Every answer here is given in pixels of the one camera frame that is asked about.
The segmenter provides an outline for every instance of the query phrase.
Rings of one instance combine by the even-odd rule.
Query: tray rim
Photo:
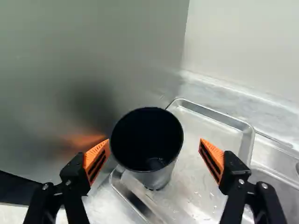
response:
[[[215,119],[213,116],[207,116],[206,114],[202,114],[202,113],[199,113],[197,111],[194,111],[186,106],[183,105],[183,103],[187,103],[187,104],[190,104],[192,106],[195,106],[199,109],[202,109],[202,110],[206,110],[208,112],[211,112],[212,114],[217,114],[217,115],[220,115],[220,117],[223,117],[223,118],[226,118],[228,119],[229,121],[231,121],[231,123],[237,123],[238,126],[240,127],[243,127],[243,129],[240,129],[238,128],[237,126],[231,126],[227,123],[224,123],[224,122],[221,122],[219,121],[218,119]],[[206,106],[203,106],[203,105],[200,105],[200,104],[197,104],[197,103],[194,103],[190,100],[187,100],[187,99],[184,99],[184,98],[176,98],[174,99],[173,101],[170,102],[170,104],[166,107],[166,110],[170,110],[170,108],[176,104],[177,106],[181,106],[187,110],[190,110],[192,112],[195,112],[195,113],[198,113],[200,114],[201,116],[205,116],[207,118],[210,118],[210,119],[213,119],[217,122],[220,122],[220,123],[223,123],[231,128],[234,128],[234,129],[237,129],[239,131],[241,131],[243,133],[243,136],[242,136],[242,140],[241,140],[241,144],[240,144],[240,150],[239,150],[239,153],[238,153],[238,157],[247,165],[250,167],[250,164],[251,164],[251,158],[252,158],[252,152],[253,152],[253,145],[254,145],[254,141],[255,141],[255,134],[256,134],[256,131],[254,129],[254,127],[252,125],[250,125],[248,122],[246,121],[243,121],[241,119],[238,119],[238,118],[235,118],[235,117],[232,117],[228,114],[224,114],[222,112],[219,112],[217,110],[214,110],[214,109],[211,109],[209,107],[206,107]]]

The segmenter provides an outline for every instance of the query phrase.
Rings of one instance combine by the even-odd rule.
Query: white wall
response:
[[[299,104],[299,1],[191,0],[183,69]]]

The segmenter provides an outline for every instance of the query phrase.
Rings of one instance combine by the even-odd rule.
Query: metal cup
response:
[[[183,140],[183,128],[172,113],[145,107],[118,121],[110,147],[118,163],[146,188],[159,190],[171,178]]]

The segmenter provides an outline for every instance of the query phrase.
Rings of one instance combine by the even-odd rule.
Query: stainless steel tray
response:
[[[244,121],[185,99],[174,100],[167,110],[179,119],[185,135],[170,183],[160,191],[147,190],[120,166],[110,175],[110,182],[150,223],[218,222],[226,196],[198,154],[199,139],[233,151],[249,165],[255,131]]]

